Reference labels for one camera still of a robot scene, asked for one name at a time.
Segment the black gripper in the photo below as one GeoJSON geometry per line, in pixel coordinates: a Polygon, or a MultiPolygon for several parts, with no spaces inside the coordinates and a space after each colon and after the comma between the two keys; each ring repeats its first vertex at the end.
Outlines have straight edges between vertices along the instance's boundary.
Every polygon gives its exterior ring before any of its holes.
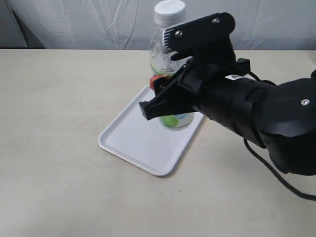
{"type": "Polygon", "coordinates": [[[236,22],[227,13],[215,13],[192,21],[173,25],[170,48],[173,61],[189,57],[170,79],[167,75],[150,78],[155,97],[139,106],[147,120],[194,112],[193,103],[211,80],[211,65],[231,65],[236,62],[230,40],[236,22]]]}

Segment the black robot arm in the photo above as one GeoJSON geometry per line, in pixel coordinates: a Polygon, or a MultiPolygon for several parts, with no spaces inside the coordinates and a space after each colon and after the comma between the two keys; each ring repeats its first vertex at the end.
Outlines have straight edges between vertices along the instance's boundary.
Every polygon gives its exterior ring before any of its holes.
{"type": "Polygon", "coordinates": [[[200,112],[267,149],[280,172],[315,175],[316,80],[250,79],[250,61],[236,58],[230,40],[235,26],[224,12],[163,30],[172,60],[187,61],[171,78],[154,82],[155,97],[139,104],[143,116],[200,112]]]}

